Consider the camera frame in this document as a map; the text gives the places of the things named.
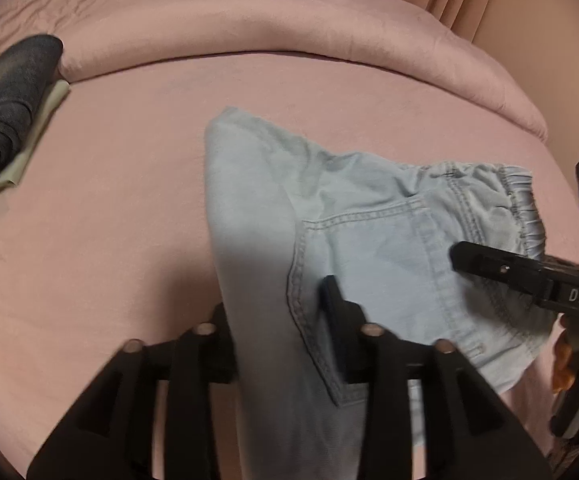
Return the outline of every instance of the folded dark garment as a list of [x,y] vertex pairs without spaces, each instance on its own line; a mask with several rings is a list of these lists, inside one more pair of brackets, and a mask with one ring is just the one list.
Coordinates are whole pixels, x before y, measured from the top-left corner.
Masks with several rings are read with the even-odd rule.
[[22,149],[63,54],[55,36],[31,36],[0,54],[0,171]]

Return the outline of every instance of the pink blanket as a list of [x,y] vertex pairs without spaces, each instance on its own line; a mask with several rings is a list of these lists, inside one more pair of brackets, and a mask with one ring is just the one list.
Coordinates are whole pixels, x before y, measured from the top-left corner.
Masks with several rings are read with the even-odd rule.
[[[172,338],[220,301],[202,136],[226,105],[333,152],[529,168],[547,251],[579,261],[579,212],[541,115],[495,61],[408,4],[0,0],[0,51],[36,32],[63,39],[74,84],[21,186],[0,195],[0,448],[21,471],[125,339]],[[338,59],[145,65],[267,48]],[[511,396],[545,448],[549,348],[541,359]],[[218,400],[221,466],[237,478],[234,405]]]

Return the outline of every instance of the denim shorts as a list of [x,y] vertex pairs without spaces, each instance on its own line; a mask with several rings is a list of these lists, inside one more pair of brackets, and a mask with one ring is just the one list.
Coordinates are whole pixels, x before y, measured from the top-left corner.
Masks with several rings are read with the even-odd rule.
[[[498,392],[549,336],[554,315],[500,283],[454,272],[460,240],[532,258],[545,231],[528,171],[335,155],[237,108],[205,133],[212,251],[239,366],[246,478],[356,478],[367,387],[336,370],[317,289],[400,338],[452,340]],[[413,433],[422,439],[419,391]]]

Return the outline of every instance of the human hand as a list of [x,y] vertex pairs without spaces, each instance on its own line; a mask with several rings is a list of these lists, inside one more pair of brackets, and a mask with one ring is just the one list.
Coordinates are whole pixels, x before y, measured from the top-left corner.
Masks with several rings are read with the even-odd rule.
[[569,390],[575,380],[576,370],[569,369],[572,358],[572,347],[567,343],[567,318],[562,316],[560,324],[565,331],[554,345],[554,369],[552,373],[552,390],[555,394]]

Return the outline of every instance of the back pocket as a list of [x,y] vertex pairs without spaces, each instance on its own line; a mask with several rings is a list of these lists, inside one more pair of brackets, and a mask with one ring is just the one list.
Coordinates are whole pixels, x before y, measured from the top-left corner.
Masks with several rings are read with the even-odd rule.
[[402,339],[431,344],[454,341],[469,357],[479,342],[466,341],[474,327],[444,302],[449,247],[422,195],[387,208],[342,214],[298,226],[287,282],[287,302],[333,401],[343,406],[367,396],[363,384],[345,384],[336,370],[325,316],[318,308],[323,277],[336,275],[349,301],[367,319]]

